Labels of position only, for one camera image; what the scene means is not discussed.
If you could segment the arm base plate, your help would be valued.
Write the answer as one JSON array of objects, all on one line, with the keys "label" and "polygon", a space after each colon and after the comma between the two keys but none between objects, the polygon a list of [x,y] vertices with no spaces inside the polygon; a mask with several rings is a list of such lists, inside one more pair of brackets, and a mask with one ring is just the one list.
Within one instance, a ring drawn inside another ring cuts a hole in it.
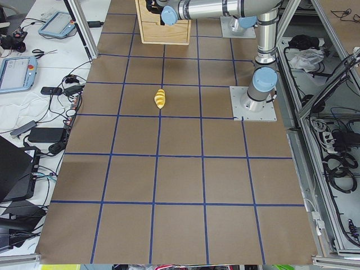
[{"label": "arm base plate", "polygon": [[223,38],[255,39],[254,26],[257,23],[257,17],[220,17]]},{"label": "arm base plate", "polygon": [[248,87],[230,86],[234,121],[276,122],[276,112],[269,93],[265,101],[254,101],[248,96]]}]

